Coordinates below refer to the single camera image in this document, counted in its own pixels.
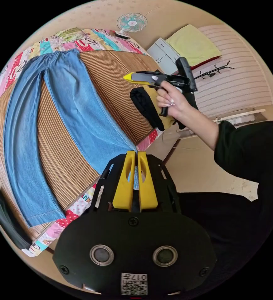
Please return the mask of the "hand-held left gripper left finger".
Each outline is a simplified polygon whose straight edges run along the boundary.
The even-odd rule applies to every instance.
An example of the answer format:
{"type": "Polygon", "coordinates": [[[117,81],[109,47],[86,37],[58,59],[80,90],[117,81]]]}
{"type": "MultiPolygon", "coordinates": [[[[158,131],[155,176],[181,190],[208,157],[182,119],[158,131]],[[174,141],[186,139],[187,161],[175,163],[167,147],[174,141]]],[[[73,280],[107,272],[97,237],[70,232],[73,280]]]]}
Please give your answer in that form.
{"type": "Polygon", "coordinates": [[[135,174],[135,152],[128,151],[113,199],[114,208],[132,208],[135,174]]]}

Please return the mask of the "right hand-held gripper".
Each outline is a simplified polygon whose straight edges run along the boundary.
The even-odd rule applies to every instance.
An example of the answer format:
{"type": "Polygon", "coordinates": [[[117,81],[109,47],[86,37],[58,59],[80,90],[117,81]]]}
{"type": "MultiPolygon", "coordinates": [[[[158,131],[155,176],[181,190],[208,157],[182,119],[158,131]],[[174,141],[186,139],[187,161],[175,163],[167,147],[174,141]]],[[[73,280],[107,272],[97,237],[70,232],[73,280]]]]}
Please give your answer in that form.
{"type": "MultiPolygon", "coordinates": [[[[166,75],[157,72],[140,71],[129,73],[123,76],[123,79],[131,84],[146,85],[150,88],[156,89],[156,92],[161,88],[161,82],[166,81],[176,87],[178,91],[180,91],[186,98],[187,102],[191,105],[191,82],[187,77],[183,77],[180,75],[166,75]]],[[[168,108],[161,108],[160,115],[163,117],[168,116],[168,108]]]]}

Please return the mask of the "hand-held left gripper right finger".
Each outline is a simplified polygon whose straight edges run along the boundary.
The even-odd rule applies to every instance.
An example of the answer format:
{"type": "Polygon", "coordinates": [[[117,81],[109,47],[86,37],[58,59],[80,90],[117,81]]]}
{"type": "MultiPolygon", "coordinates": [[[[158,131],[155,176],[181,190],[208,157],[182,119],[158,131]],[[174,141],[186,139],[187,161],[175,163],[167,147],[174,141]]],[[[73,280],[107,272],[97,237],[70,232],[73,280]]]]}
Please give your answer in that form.
{"type": "Polygon", "coordinates": [[[140,209],[156,209],[158,200],[145,152],[138,152],[138,179],[140,209]]]}

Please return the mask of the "person's right hand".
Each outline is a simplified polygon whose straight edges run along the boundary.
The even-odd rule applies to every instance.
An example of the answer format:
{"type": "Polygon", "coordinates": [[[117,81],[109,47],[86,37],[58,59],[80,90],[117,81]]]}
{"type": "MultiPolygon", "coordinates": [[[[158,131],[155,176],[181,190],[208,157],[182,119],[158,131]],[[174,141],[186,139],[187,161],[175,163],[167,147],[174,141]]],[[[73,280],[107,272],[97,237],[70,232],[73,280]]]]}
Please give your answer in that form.
{"type": "Polygon", "coordinates": [[[168,108],[168,114],[188,126],[195,120],[198,111],[194,109],[176,87],[162,81],[157,90],[157,102],[160,108],[168,108]]]}

